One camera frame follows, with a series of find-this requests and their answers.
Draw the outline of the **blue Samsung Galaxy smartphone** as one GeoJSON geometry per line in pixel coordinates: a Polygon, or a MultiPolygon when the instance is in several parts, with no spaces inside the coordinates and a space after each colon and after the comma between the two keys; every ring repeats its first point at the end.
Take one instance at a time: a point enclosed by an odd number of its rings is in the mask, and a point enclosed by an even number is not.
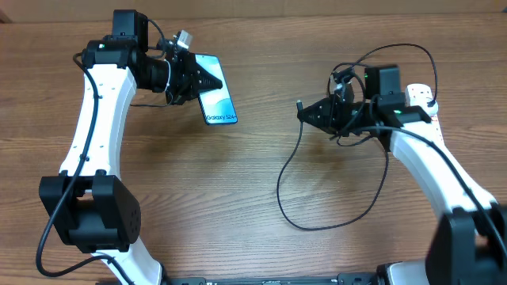
{"type": "Polygon", "coordinates": [[[214,55],[195,55],[196,61],[208,72],[216,76],[223,83],[221,89],[216,89],[199,95],[201,111],[207,125],[236,124],[238,116],[234,109],[231,94],[227,87],[223,69],[219,59],[214,55]]]}

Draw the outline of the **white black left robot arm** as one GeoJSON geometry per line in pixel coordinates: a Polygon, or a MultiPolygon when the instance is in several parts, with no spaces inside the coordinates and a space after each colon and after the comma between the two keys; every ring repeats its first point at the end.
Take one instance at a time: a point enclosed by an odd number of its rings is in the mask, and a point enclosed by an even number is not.
{"type": "Polygon", "coordinates": [[[162,93],[168,105],[198,99],[208,124],[225,122],[223,103],[230,97],[221,62],[192,53],[186,31],[161,38],[158,54],[151,55],[152,25],[143,13],[117,9],[111,33],[74,55],[84,74],[78,124],[58,174],[43,177],[39,186],[46,230],[55,230],[88,262],[104,262],[120,284],[170,281],[143,244],[139,202],[120,178],[120,148],[136,92],[162,93]]]}

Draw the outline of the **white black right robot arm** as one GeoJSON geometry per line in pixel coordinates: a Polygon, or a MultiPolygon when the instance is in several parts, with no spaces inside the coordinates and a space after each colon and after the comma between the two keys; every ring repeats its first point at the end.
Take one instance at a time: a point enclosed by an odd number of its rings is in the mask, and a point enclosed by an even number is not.
{"type": "Polygon", "coordinates": [[[421,187],[438,218],[422,260],[340,275],[339,284],[504,284],[506,208],[478,185],[445,146],[430,92],[402,89],[399,68],[369,66],[355,101],[352,68],[333,74],[336,89],[298,119],[334,137],[367,132],[393,154],[421,187]]]}

